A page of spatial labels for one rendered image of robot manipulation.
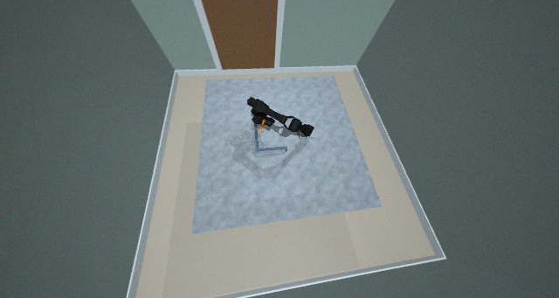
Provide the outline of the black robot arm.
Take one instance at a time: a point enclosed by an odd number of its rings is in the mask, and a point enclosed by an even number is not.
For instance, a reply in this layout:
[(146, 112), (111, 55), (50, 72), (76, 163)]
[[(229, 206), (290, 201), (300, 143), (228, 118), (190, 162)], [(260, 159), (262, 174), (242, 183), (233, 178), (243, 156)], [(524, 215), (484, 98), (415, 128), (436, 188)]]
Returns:
[[(247, 100), (247, 105), (252, 107), (252, 111), (255, 112), (256, 114), (252, 117), (252, 121), (255, 122), (256, 124), (261, 124), (262, 123), (262, 119), (263, 116), (261, 114), (267, 114), (269, 116), (271, 116), (272, 118), (276, 119), (277, 121), (279, 121), (280, 123), (282, 123), (286, 129), (292, 131), (292, 132), (298, 132), (299, 130), (303, 133), (304, 136), (310, 136), (314, 130), (314, 127), (311, 125), (307, 125), (304, 124), (302, 125), (302, 122), (293, 117), (293, 116), (285, 116), (283, 114), (279, 114), (273, 110), (271, 110), (269, 108), (269, 106), (267, 106), (262, 100), (259, 99), (254, 99), (254, 98), (249, 98)], [(261, 114), (258, 114), (261, 113)], [(293, 118), (289, 127), (287, 128), (286, 126), (286, 120)], [(295, 119), (294, 119), (295, 118)]]

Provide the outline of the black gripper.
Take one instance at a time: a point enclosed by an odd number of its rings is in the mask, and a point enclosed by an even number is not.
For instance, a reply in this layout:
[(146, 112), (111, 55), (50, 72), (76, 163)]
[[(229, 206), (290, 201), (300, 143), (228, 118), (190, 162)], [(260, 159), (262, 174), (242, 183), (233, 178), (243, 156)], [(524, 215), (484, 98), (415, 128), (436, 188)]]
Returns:
[[(251, 113), (254, 114), (254, 115), (256, 114), (256, 113), (253, 112), (252, 110), (251, 110)], [(261, 113), (258, 113), (258, 114), (261, 114)], [(272, 117), (267, 117), (267, 114), (261, 114), (261, 115), (263, 116), (263, 119), (262, 119), (262, 120), (266, 119), (266, 121), (265, 121), (264, 123), (265, 123), (265, 125), (267, 125), (268, 127), (271, 127), (271, 126), (275, 123), (275, 120), (274, 120)]]

